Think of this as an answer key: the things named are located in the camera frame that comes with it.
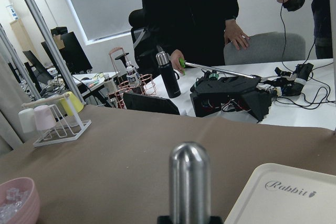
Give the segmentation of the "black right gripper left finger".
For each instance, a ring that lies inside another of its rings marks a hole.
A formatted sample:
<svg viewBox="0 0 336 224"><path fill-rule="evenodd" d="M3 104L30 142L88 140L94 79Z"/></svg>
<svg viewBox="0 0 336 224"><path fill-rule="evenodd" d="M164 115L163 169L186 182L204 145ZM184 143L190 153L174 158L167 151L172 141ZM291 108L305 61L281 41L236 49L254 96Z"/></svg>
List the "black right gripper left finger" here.
<svg viewBox="0 0 336 224"><path fill-rule="evenodd" d="M157 224L171 224L169 216L158 216Z"/></svg>

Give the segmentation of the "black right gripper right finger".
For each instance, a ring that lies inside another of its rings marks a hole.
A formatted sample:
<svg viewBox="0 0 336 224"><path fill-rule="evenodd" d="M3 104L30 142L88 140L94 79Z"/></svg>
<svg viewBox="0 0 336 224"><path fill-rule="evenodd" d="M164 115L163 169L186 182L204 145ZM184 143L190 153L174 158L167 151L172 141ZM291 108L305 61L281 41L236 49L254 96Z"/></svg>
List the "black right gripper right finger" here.
<svg viewBox="0 0 336 224"><path fill-rule="evenodd" d="M209 224L223 224L223 220L220 216L211 216Z"/></svg>

